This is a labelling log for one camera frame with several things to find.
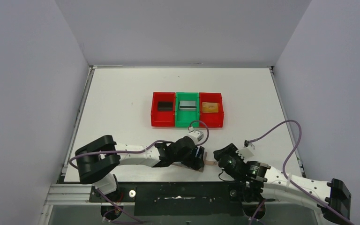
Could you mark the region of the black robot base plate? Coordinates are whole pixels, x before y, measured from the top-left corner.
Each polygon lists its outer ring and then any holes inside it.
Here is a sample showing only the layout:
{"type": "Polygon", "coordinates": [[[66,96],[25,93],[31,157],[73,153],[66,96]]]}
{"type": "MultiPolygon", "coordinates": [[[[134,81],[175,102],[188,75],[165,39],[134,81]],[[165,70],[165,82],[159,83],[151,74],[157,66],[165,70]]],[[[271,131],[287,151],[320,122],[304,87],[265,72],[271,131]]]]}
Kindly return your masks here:
{"type": "Polygon", "coordinates": [[[118,190],[103,197],[95,187],[89,201],[102,203],[106,212],[114,202],[131,206],[135,216],[252,216],[266,214],[266,205],[241,183],[207,182],[120,182],[118,190]]]}

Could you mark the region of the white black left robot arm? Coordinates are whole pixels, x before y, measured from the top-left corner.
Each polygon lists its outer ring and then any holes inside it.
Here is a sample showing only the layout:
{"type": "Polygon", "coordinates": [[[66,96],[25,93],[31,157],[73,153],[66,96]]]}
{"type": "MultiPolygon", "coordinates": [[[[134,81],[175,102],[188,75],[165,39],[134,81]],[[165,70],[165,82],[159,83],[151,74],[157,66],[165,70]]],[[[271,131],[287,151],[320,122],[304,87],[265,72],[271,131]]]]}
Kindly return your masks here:
{"type": "Polygon", "coordinates": [[[168,167],[196,156],[207,140],[203,133],[192,131],[175,142],[156,140],[148,146],[118,147],[111,135],[104,135],[79,148],[69,164],[78,170],[81,184],[92,184],[101,195],[119,189],[112,170],[120,165],[144,165],[151,168],[168,167]]]}

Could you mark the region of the tan leather card holder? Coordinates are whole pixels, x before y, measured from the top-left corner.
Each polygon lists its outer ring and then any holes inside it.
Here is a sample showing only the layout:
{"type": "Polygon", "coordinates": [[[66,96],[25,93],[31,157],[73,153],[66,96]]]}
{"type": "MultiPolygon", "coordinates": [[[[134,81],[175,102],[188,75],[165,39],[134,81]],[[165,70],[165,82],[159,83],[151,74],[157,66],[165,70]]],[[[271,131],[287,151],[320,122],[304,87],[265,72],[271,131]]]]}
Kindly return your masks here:
{"type": "Polygon", "coordinates": [[[186,168],[186,169],[190,169],[190,170],[198,171],[198,172],[202,173],[204,171],[204,169],[205,169],[205,166],[217,166],[218,165],[218,162],[215,161],[215,160],[207,160],[207,155],[208,155],[207,152],[205,152],[203,154],[203,157],[202,157],[203,165],[200,166],[198,169],[196,169],[196,166],[195,167],[189,167],[187,165],[182,164],[181,162],[176,162],[176,163],[173,164],[173,166],[186,168]]]}

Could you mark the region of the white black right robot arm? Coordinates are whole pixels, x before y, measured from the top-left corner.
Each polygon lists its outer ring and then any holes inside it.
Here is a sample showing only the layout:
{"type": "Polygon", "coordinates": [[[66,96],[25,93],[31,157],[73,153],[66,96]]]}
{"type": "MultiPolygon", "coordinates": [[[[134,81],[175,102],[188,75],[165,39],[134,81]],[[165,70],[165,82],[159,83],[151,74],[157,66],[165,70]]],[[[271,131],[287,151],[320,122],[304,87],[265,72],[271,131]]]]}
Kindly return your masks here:
{"type": "Polygon", "coordinates": [[[343,181],[311,180],[285,173],[269,164],[247,161],[249,149],[234,144],[213,152],[218,166],[232,177],[242,202],[284,201],[309,208],[327,221],[349,225],[351,193],[343,181]]]}

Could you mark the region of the green plastic bin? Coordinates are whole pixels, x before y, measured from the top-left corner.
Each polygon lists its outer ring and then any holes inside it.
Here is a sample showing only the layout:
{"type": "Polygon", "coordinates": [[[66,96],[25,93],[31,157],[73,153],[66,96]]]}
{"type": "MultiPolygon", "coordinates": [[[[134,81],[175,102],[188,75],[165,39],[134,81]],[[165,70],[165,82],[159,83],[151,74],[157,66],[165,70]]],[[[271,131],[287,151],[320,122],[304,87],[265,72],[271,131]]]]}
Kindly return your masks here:
{"type": "Polygon", "coordinates": [[[194,120],[199,120],[200,117],[199,107],[199,93],[198,92],[177,92],[175,103],[175,126],[186,128],[194,120]],[[180,106],[185,102],[193,102],[194,105],[191,109],[183,109],[180,106]]]}

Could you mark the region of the red plastic bin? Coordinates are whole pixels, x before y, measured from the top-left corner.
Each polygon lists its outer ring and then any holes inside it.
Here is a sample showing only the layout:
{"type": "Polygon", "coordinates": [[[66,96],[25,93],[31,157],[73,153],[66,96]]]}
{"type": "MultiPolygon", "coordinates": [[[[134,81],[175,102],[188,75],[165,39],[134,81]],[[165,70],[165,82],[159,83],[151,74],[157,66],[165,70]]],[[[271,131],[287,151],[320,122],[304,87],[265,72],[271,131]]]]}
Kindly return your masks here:
{"type": "Polygon", "coordinates": [[[150,120],[153,127],[174,127],[175,126],[175,92],[153,92],[150,120]],[[158,101],[173,102],[173,111],[159,112],[157,110],[158,101]]]}
{"type": "Polygon", "coordinates": [[[199,93],[200,117],[210,128],[222,128],[224,123],[223,99],[221,93],[200,92],[199,93]],[[219,113],[202,113],[202,102],[219,103],[219,113]]]}

